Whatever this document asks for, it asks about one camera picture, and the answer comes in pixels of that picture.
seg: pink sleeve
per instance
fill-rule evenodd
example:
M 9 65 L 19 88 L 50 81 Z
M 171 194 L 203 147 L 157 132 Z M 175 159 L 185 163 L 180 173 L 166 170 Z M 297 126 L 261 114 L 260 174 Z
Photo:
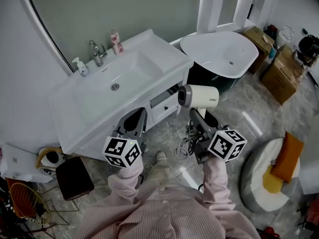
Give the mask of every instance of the pink sleeve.
M 216 157 L 210 158 L 204 163 L 203 170 L 205 173 L 204 205 L 210 210 L 233 210 L 235 205 L 229 199 L 225 162 Z
M 108 185 L 112 190 L 108 197 L 109 205 L 133 205 L 138 201 L 136 196 L 139 192 L 135 189 L 139 180 L 139 175 L 143 172 L 142 157 L 129 168 L 122 168 L 116 174 L 112 174 L 108 179 Z
M 212 211 L 224 227 L 227 239 L 260 239 L 253 224 L 241 213 L 234 211 L 229 199 L 226 164 L 219 158 L 210 158 L 203 165 L 203 204 Z
M 125 220 L 140 205 L 136 197 L 139 190 L 135 187 L 142 171 L 142 158 L 138 157 L 130 168 L 122 168 L 109 177 L 108 185 L 112 193 L 87 208 L 77 239 L 93 238 L 96 234 L 99 234 L 99 238 L 117 238 L 117 224 Z

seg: sink drain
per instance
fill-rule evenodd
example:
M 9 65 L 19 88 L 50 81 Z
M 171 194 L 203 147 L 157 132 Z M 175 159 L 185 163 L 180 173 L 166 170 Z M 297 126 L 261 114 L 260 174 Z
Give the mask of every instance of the sink drain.
M 120 87 L 120 84 L 114 83 L 114 84 L 111 86 L 111 90 L 112 90 L 112 91 L 116 91 L 116 90 L 119 89 L 119 87 Z

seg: cardboard box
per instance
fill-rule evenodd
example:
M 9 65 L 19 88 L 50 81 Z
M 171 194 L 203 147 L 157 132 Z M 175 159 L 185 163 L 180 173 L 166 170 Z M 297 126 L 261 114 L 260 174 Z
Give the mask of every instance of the cardboard box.
M 261 82 L 282 105 L 297 90 L 302 67 L 294 60 L 293 51 L 284 46 L 278 51 Z
M 263 35 L 266 36 L 266 38 L 271 42 L 272 45 L 274 45 L 275 41 L 270 36 L 265 34 L 261 29 L 255 26 L 251 29 L 244 31 L 242 35 L 248 38 L 257 47 L 259 52 L 257 59 L 248 69 L 249 72 L 254 74 L 261 66 L 261 64 L 265 61 L 265 59 L 268 57 L 272 49 L 271 45 L 264 41 Z

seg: shoe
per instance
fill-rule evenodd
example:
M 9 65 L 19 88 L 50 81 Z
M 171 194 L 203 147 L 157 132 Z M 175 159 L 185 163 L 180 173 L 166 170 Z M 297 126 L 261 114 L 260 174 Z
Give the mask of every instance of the shoe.
M 160 162 L 161 160 L 167 161 L 166 155 L 164 152 L 160 151 L 156 154 L 156 161 L 157 163 Z

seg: person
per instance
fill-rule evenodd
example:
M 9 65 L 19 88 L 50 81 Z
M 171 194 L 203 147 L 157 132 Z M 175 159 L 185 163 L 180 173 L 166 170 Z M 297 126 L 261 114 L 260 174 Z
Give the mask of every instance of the person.
M 109 197 L 93 204 L 83 217 L 77 239 L 260 239 L 251 222 L 229 199 L 225 162 L 203 164 L 204 191 L 169 182 L 170 165 L 163 152 L 146 181 L 139 156 L 130 168 L 108 179 Z

